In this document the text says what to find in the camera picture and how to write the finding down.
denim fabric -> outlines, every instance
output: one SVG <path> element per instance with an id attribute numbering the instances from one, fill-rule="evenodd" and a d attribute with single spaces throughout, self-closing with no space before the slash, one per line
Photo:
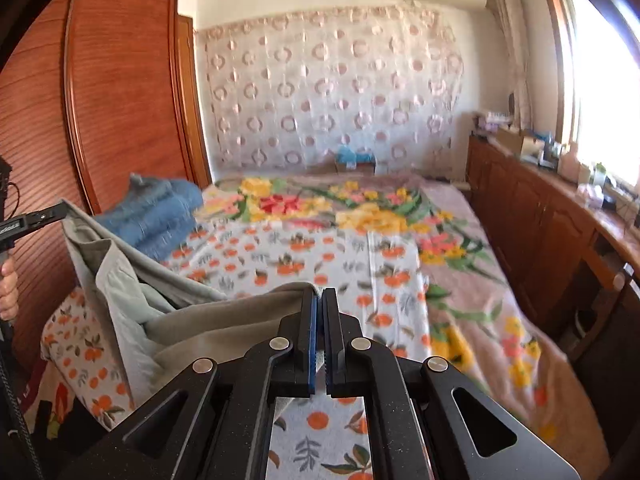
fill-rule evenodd
<path id="1" fill-rule="evenodd" d="M 162 260 L 195 227 L 191 211 L 201 205 L 202 194 L 191 182 L 132 174 L 122 202 L 95 220 L 150 258 Z"/>

triangular cutout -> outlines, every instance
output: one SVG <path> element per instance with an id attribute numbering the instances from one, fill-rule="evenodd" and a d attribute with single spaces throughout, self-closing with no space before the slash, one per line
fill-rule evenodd
<path id="1" fill-rule="evenodd" d="M 184 390 L 174 392 L 143 424 L 126 435 L 123 442 L 148 457 L 160 458 L 188 397 Z"/>
<path id="2" fill-rule="evenodd" d="M 487 458 L 516 443 L 516 434 L 464 388 L 453 390 L 453 398 L 480 456 Z"/>

silver screw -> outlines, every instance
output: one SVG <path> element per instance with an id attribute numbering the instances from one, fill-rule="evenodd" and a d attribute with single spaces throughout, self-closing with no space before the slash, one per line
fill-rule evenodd
<path id="1" fill-rule="evenodd" d="M 357 337 L 351 340 L 351 346 L 356 350 L 369 350 L 369 348 L 371 348 L 371 341 L 366 337 Z"/>
<path id="2" fill-rule="evenodd" d="M 197 359 L 193 363 L 193 371 L 197 374 L 206 374 L 210 372 L 213 368 L 213 361 L 211 359 L 207 359 L 206 357 L 201 357 Z"/>
<path id="3" fill-rule="evenodd" d="M 284 350 L 289 346 L 289 340 L 286 337 L 274 337 L 269 341 L 269 346 L 274 350 Z"/>
<path id="4" fill-rule="evenodd" d="M 449 363 L 447 363 L 447 360 L 442 357 L 434 356 L 429 358 L 427 366 L 429 367 L 429 370 L 433 372 L 443 372 L 449 368 Z"/>

floral blanket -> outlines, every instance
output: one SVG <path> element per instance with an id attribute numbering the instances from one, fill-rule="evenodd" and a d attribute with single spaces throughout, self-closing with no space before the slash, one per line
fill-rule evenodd
<path id="1" fill-rule="evenodd" d="M 447 358 L 583 479 L 606 468 L 589 399 L 565 355 L 518 308 L 455 188 L 413 175 L 246 178 L 212 186 L 204 199 L 198 218 L 227 229 L 207 234 L 220 257 L 187 241 L 167 262 L 177 272 L 236 295 L 292 278 L 334 286 L 366 336 L 399 356 Z M 225 272 L 212 275 L 218 266 Z M 322 394 L 293 404 L 276 421 L 270 478 L 370 479 L 363 410 L 361 399 Z"/>

window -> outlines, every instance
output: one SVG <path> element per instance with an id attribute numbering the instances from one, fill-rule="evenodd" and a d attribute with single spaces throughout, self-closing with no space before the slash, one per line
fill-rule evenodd
<path id="1" fill-rule="evenodd" d="M 640 68 L 589 0 L 548 0 L 559 69 L 557 140 L 640 191 Z"/>

